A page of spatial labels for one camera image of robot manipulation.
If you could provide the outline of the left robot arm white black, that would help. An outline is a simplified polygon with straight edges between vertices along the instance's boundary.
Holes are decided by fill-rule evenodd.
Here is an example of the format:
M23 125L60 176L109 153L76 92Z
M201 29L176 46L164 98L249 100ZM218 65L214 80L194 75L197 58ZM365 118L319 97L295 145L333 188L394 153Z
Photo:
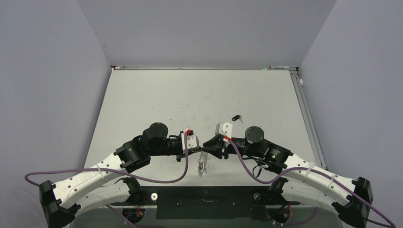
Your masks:
M55 183L49 180L41 183L40 203L48 227L63 228L71 223L85 207L79 200L89 201L90 193L107 190L103 184L150 164L151 157L175 155L178 161L181 158L188 161L190 153L199 148L193 130L185 129L170 138L165 124L151 124L141 135L124 143L89 170Z

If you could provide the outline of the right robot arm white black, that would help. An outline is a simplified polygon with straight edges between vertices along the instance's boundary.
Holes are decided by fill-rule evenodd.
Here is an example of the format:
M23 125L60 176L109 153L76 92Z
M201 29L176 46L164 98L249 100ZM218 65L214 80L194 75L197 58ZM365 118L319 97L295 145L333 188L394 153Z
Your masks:
M252 157L261 168L282 179L299 182L271 187L269 199L274 203L281 203L289 192L292 196L290 201L327 209L354 228L367 225L373 202L367 179L351 179L320 168L265 139L264 131L258 126L247 128L243 138L236 138L232 136L232 124L219 123L215 136L203 144L202 151L219 159L227 159L230 154L239 158Z

